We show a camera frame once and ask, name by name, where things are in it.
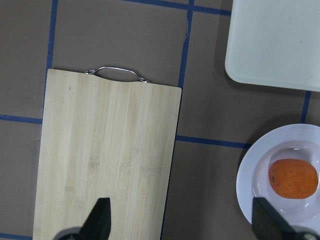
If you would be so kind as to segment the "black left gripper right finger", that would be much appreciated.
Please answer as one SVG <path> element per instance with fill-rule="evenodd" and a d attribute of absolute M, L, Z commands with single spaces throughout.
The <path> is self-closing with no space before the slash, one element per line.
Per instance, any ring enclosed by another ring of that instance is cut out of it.
<path fill-rule="evenodd" d="M 296 231 L 264 197 L 254 197 L 251 215 L 252 231 L 259 240 L 318 240 L 308 230 Z"/>

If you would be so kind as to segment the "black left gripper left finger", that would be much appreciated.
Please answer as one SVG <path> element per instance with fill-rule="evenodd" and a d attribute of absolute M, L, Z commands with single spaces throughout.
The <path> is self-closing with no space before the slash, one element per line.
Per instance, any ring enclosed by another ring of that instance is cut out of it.
<path fill-rule="evenodd" d="M 55 240 L 108 240 L 111 234 L 111 200 L 99 198 L 80 228 L 60 231 Z"/>

